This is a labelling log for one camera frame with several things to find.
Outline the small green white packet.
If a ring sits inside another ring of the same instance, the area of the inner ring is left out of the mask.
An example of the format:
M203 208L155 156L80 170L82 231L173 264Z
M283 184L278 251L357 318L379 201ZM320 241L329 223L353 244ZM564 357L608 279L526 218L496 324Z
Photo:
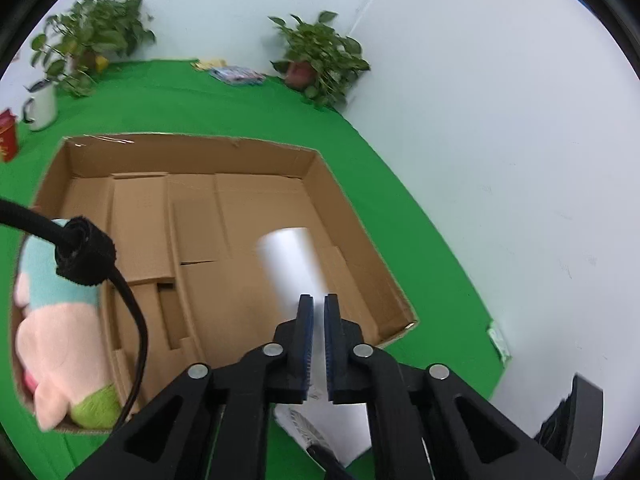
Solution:
M497 351L502 365L507 366L512 359L512 354L506 343L506 338L504 338L500 327L495 321L490 322L487 329L487 336Z

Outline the potted green plant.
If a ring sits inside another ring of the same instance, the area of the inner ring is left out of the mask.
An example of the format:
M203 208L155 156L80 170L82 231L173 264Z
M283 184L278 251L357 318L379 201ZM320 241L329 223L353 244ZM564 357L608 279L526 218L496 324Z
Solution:
M30 65L71 96L90 96L113 58L130 58L154 44L152 21L143 0L77 0L70 10L46 17L30 43Z
M271 62L272 68L288 88L302 92L317 108L343 107L349 90L371 70L361 44L335 30L337 17L336 12L323 10L309 23L291 14L293 25L284 18L269 17L285 42L284 55Z

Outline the yellow packet on table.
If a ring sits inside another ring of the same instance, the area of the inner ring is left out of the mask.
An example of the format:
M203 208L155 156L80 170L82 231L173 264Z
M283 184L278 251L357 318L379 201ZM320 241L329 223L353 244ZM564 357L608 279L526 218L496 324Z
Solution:
M223 58L213 58L212 60L196 60L191 63L191 66L194 70L208 72L209 70L226 67L227 62Z

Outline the red paper cup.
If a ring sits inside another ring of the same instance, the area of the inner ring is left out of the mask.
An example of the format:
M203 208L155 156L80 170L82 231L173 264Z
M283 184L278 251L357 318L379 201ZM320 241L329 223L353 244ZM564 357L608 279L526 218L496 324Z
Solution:
M10 162L18 152L16 117L9 108L0 114L0 152L2 162Z

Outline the colourful packet on table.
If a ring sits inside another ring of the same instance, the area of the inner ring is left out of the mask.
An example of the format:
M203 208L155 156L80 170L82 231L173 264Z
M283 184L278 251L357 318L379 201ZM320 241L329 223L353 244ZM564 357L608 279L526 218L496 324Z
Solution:
M208 73L215 79L232 86L252 86L265 81L263 74L240 66L213 67Z

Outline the white enamel mug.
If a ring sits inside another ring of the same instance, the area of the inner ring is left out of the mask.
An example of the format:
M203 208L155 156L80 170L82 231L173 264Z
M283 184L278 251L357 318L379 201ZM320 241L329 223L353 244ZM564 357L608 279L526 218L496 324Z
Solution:
M48 128L58 117L54 83L41 79L26 90L28 99L22 108L23 122L30 131Z

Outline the right potted green plant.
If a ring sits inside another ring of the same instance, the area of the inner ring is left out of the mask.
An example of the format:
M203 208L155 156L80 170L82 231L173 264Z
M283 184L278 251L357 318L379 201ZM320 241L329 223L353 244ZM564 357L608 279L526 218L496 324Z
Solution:
M349 90L371 70L361 44L335 30L337 17L336 12L323 10L309 23L291 14L293 25L284 18L269 17L285 42L284 55L271 62L272 68L288 88L302 92L317 108L343 107Z

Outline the large open cardboard box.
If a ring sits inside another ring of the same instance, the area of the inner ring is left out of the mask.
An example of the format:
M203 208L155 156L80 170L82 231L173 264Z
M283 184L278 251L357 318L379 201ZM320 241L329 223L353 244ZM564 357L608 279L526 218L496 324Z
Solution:
M238 362L290 316L257 250L263 236L285 228L307 230L329 292L368 344L387 344L416 324L413 307L316 151L184 134L74 136L58 148L32 206L49 218L84 216L107 233L114 174L168 175L198 362Z

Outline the black round device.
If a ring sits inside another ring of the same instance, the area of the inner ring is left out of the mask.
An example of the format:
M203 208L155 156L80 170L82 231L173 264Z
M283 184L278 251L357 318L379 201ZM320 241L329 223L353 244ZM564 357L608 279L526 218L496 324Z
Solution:
M603 391L575 374L570 395L545 420L534 440L578 479L596 472L603 425Z

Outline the left potted green plant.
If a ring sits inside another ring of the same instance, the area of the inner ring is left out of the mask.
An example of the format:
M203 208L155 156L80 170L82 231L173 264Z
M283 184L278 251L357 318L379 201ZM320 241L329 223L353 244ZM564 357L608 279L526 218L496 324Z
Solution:
M90 96L113 58L130 58L154 44L152 21L143 0L77 0L70 10L46 17L30 43L30 65L71 96Z

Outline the green cloth table cover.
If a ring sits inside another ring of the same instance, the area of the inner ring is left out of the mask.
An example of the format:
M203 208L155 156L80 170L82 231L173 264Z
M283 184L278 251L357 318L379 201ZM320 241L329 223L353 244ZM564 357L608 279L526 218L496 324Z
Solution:
M445 363L478 393L494 393L504 368L480 296L398 177L340 114L318 110L277 79L229 86L187 62L126 63L88 98L61 96L47 130L20 129L20 150L1 168L2 196L29 204L66 136L123 132L254 138L318 151L418 315L390 353L416 367Z

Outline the pink teal plush toy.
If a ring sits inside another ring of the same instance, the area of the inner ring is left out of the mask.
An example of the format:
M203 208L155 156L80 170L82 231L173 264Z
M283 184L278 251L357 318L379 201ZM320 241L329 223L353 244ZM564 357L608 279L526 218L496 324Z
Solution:
M56 273L55 247L29 235L14 287L22 310L14 349L34 400L39 428L70 418L82 429L110 429L118 419L118 393L102 340L100 289Z

